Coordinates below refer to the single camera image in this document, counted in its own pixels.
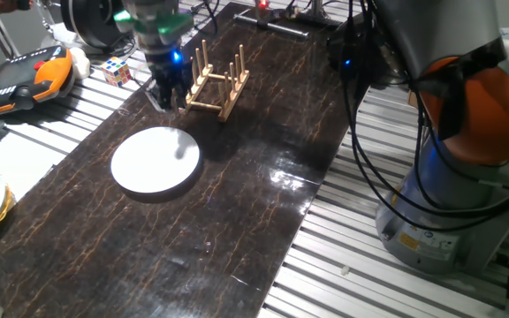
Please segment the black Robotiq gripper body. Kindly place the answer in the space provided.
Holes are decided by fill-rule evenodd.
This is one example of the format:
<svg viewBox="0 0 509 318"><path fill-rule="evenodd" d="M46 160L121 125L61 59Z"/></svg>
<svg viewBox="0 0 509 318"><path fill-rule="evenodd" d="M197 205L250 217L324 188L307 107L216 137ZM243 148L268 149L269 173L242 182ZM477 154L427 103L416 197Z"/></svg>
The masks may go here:
<svg viewBox="0 0 509 318"><path fill-rule="evenodd" d="M147 91L153 96L186 96L193 84L191 61L182 51L181 42L142 43L152 82Z"/></svg>

